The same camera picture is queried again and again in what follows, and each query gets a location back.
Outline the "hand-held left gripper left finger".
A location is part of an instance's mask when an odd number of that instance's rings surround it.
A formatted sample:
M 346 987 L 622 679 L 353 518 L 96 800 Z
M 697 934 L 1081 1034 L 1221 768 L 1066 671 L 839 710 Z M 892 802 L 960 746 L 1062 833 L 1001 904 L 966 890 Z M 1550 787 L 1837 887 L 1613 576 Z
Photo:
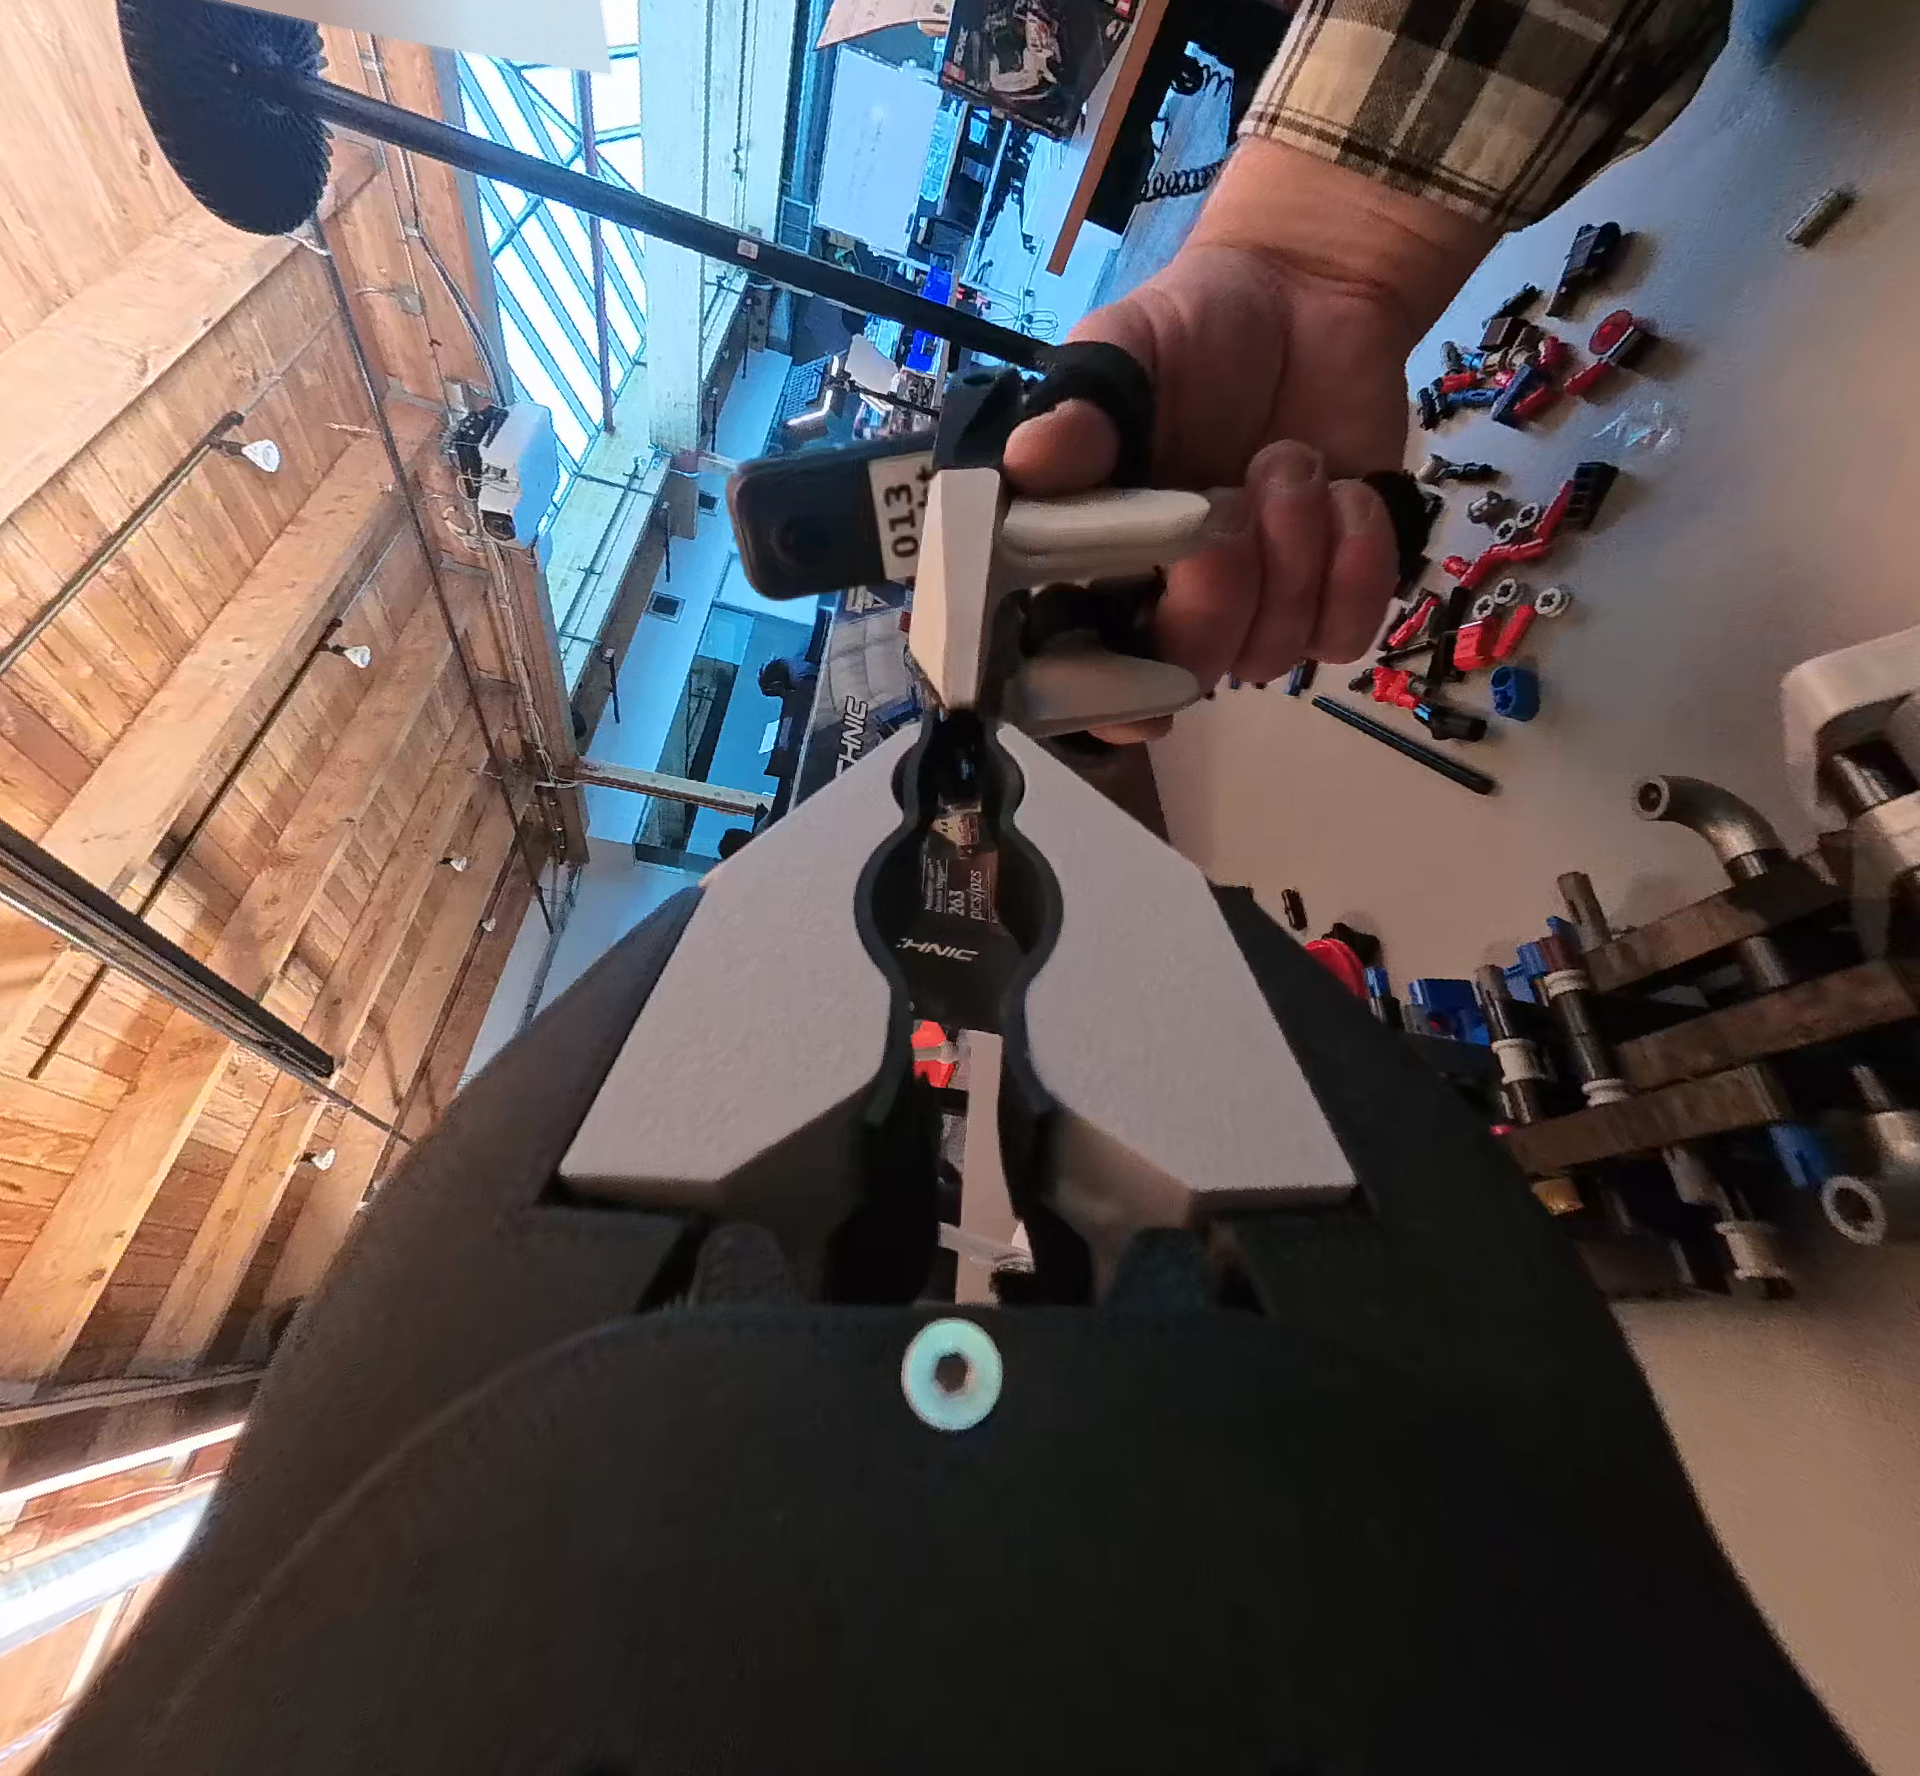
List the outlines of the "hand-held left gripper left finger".
M 940 1253 L 940 1115 L 875 937 L 914 838 L 890 736 L 697 890 L 558 1164 L 597 1204 L 768 1229 L 825 1299 L 916 1299 Z

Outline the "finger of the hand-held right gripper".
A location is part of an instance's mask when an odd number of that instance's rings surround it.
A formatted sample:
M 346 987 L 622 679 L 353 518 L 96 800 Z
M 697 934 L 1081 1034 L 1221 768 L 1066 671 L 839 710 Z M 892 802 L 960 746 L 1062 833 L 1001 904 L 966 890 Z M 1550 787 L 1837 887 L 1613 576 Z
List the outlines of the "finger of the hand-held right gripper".
M 996 468 L 943 468 L 920 520 L 908 658 L 945 713 L 980 709 L 996 607 L 1001 490 Z

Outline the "white board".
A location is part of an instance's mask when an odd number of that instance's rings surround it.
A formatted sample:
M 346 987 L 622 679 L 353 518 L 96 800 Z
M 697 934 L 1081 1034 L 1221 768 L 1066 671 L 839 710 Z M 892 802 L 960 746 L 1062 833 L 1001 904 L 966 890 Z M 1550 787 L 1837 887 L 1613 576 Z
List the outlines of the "white board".
M 923 68 L 840 46 L 832 54 L 814 223 L 878 253 L 902 257 L 942 109 L 943 93 Z

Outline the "grey desk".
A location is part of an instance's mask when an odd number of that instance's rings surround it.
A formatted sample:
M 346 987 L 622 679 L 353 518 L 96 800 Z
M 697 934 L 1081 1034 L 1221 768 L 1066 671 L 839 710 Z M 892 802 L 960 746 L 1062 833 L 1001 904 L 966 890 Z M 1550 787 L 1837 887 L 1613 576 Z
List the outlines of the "grey desk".
M 1650 824 L 1650 774 L 1729 787 L 1805 848 L 1781 677 L 1916 622 L 1916 0 L 1817 0 L 1779 48 L 1740 32 L 1693 104 L 1570 207 L 1509 235 L 1408 367 L 1426 378 L 1583 221 L 1632 243 L 1619 301 L 1641 376 L 1509 439 L 1433 444 L 1551 493 L 1603 455 L 1619 488 L 1572 546 L 1570 614 L 1526 642 L 1542 709 L 1471 750 L 1480 800 L 1276 687 L 1187 710 L 1150 746 L 1164 829 L 1216 880 L 1379 936 L 1404 989 L 1467 977 L 1559 909 L 1660 919 L 1724 887 Z M 1619 1311 L 1752 1595 L 1876 1772 L 1916 1772 L 1916 1250 L 1783 1218 L 1788 1299 Z

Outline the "orange top table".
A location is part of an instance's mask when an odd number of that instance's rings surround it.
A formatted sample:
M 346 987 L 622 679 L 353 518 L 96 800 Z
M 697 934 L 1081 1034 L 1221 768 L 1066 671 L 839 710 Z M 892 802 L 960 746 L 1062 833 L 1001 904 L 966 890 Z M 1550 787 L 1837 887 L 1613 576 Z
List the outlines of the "orange top table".
M 1030 142 L 1030 193 L 1038 196 L 1035 251 L 1064 276 L 1086 229 L 1117 235 L 1132 210 L 1150 121 L 1184 54 L 1198 0 L 1141 0 L 1132 35 L 1090 93 L 1069 142 L 1005 123 Z

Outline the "black metal ceiling rail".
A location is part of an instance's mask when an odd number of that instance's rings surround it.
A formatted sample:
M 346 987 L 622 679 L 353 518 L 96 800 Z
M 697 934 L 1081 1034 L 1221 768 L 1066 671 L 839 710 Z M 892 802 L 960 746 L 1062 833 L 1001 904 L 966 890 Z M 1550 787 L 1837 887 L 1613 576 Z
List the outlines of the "black metal ceiling rail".
M 269 1068 L 330 1093 L 336 1065 L 318 1044 L 163 939 L 12 824 L 2 824 L 2 900 L 65 947 L 129 977 Z

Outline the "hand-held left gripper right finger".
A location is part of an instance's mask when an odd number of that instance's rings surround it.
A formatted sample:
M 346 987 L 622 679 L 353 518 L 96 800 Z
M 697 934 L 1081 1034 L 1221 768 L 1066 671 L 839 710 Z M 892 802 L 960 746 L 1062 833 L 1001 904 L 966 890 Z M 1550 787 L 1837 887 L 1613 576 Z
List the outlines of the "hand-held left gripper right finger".
M 1008 1299 L 1094 1299 L 1138 1236 L 1319 1215 L 1359 1182 L 1208 879 L 1034 738 L 985 732 L 974 1025 L 1003 1042 Z

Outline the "person's right hand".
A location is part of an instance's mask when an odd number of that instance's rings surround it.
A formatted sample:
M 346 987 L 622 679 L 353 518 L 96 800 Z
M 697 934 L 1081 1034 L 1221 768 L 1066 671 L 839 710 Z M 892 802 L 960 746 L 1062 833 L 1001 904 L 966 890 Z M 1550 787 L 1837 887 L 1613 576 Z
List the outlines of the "person's right hand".
M 1202 690 L 1355 661 L 1379 625 L 1399 553 L 1364 478 L 1401 466 L 1414 284 L 1440 253 L 1415 218 L 1353 173 L 1239 142 L 1171 265 L 1075 330 L 1143 371 L 1150 466 L 1121 471 L 1113 424 L 1082 401 L 1005 448 L 1026 498 L 1221 499 L 1216 538 L 1167 571 L 1152 630 L 1156 658 Z

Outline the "toy car set box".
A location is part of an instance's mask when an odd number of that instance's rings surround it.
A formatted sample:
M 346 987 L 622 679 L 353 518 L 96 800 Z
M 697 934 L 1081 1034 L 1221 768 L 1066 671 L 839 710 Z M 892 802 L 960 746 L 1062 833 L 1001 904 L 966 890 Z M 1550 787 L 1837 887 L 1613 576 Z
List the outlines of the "toy car set box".
M 953 0 L 943 93 L 1055 142 L 1075 138 L 1141 0 Z

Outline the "blue and black toy chassis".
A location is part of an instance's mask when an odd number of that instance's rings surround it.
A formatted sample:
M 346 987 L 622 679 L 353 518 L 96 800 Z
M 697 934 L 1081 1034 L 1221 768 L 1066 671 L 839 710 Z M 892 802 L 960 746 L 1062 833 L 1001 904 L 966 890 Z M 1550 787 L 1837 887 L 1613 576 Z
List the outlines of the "blue and black toy chassis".
M 1719 888 L 1613 925 L 1583 873 L 1503 969 L 1391 989 L 1346 925 L 1307 953 L 1471 1108 L 1613 1303 L 1785 1299 L 1783 1233 L 1918 1233 L 1918 630 L 1807 659 L 1781 687 L 1809 852 L 1731 790 L 1632 787 Z

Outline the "toy truck set box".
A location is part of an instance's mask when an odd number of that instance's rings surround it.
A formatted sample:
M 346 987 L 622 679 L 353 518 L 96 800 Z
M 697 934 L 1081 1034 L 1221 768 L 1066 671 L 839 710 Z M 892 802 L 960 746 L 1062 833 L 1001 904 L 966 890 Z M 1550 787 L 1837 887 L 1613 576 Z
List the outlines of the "toy truck set box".
M 914 746 L 925 690 L 907 649 L 908 622 L 900 583 L 847 588 L 817 598 L 799 654 L 760 667 L 760 694 L 782 700 L 772 752 L 775 818 L 896 736 Z M 1020 947 L 999 912 L 999 840 L 974 764 L 942 755 L 926 799 L 916 866 L 890 872 L 878 928 L 919 1018 L 955 1034 L 995 1035 Z

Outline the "scatter of small toy pins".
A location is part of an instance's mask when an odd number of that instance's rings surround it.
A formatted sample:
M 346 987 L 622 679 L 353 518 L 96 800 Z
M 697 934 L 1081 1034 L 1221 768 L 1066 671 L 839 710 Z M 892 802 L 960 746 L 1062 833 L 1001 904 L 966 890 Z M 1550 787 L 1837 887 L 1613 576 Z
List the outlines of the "scatter of small toy pins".
M 1419 430 L 1431 436 L 1475 414 L 1521 434 L 1641 374 L 1661 337 L 1630 308 L 1610 308 L 1579 341 L 1558 332 L 1610 280 L 1627 241 L 1616 221 L 1578 228 L 1551 292 L 1524 286 L 1499 301 L 1473 349 L 1446 341 L 1443 373 L 1415 389 Z M 1596 526 L 1619 486 L 1619 455 L 1658 446 L 1667 431 L 1654 406 L 1620 410 L 1596 430 L 1609 451 L 1576 461 L 1546 502 L 1517 499 L 1495 465 L 1443 452 L 1426 455 L 1414 474 L 1377 480 L 1382 498 L 1411 503 L 1404 604 L 1388 614 L 1372 658 L 1348 676 L 1345 696 L 1333 700 L 1435 750 L 1481 740 L 1492 716 L 1531 723 L 1540 685 L 1523 661 L 1526 640 L 1574 599 L 1566 583 L 1533 583 L 1531 576 Z M 1448 697 L 1475 677 L 1485 682 L 1487 714 Z

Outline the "black toy axle rod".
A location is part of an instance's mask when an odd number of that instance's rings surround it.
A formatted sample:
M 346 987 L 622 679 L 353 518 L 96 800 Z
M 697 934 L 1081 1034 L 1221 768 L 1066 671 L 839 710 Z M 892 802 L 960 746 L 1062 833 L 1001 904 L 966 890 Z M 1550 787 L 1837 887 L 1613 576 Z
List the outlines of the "black toy axle rod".
M 1334 721 L 1343 729 L 1364 736 L 1379 750 L 1421 765 L 1422 770 L 1426 770 L 1426 774 L 1433 774 L 1440 779 L 1451 781 L 1453 785 L 1466 790 L 1471 797 L 1489 800 L 1499 792 L 1499 781 L 1487 775 L 1485 771 L 1466 761 L 1453 759 L 1451 755 L 1443 755 L 1435 748 L 1421 748 L 1421 743 L 1414 740 L 1411 736 L 1398 732 L 1394 729 L 1388 729 L 1379 724 L 1377 718 L 1361 714 L 1355 709 L 1346 709 L 1345 704 L 1339 704 L 1328 696 L 1319 696 L 1319 694 L 1312 696 L 1309 709 Z

